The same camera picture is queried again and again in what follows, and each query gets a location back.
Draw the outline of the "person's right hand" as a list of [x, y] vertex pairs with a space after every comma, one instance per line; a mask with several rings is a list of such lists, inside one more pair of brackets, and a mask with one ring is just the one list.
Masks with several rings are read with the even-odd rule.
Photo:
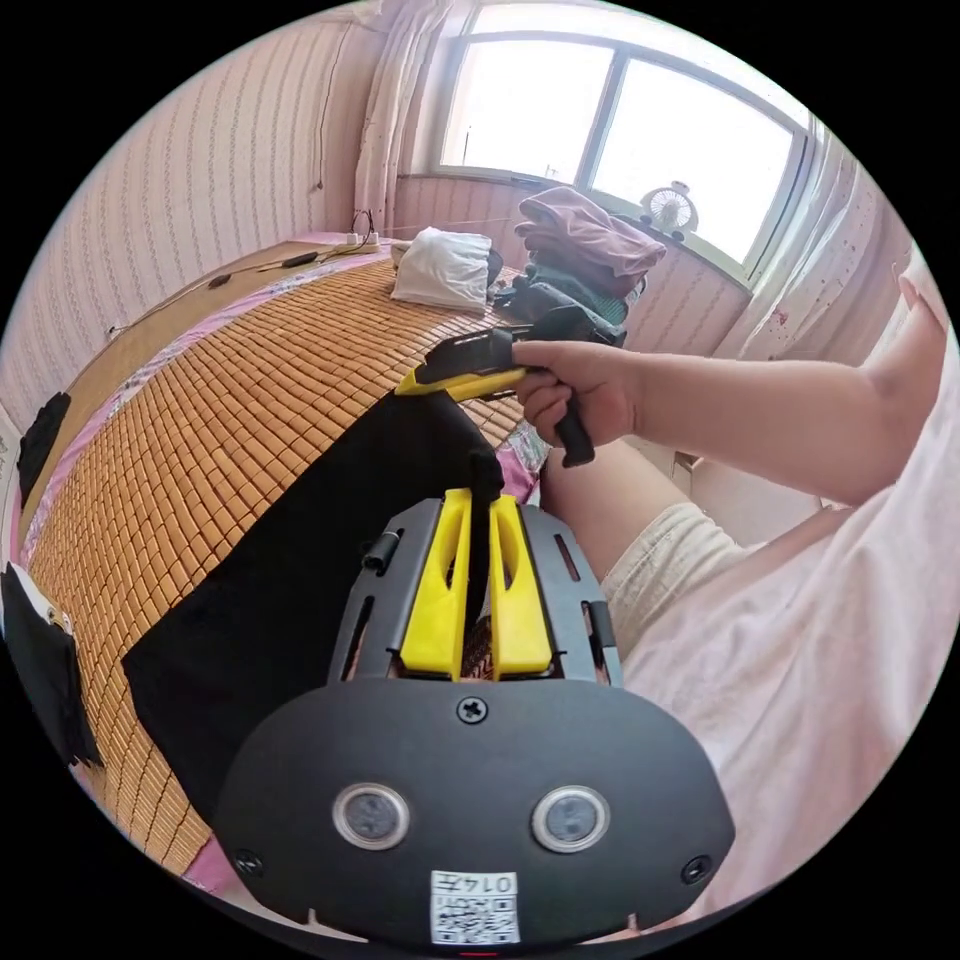
[[513, 360], [526, 370], [516, 386], [525, 419], [548, 444], [564, 444], [558, 424], [572, 403], [596, 447], [637, 433], [640, 355], [589, 343], [526, 341], [514, 345]]

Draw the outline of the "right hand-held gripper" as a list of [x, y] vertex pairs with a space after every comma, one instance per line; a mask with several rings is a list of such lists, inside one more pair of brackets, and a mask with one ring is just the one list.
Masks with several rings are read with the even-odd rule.
[[447, 393], [454, 402], [495, 400], [515, 392], [526, 370], [513, 348], [524, 341], [582, 341], [571, 326], [495, 326], [438, 343], [394, 389], [397, 397]]

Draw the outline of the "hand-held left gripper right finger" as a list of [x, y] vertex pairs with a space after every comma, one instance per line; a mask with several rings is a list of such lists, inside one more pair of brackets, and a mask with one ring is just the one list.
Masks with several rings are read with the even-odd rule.
[[534, 511], [502, 495], [488, 513], [488, 596], [495, 672], [549, 672], [554, 648], [545, 601], [547, 546]]

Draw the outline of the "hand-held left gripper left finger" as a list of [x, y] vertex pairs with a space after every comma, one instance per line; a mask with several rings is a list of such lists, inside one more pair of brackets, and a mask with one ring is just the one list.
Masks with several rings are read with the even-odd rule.
[[462, 667], [472, 494], [449, 491], [438, 505], [399, 656], [407, 672]]

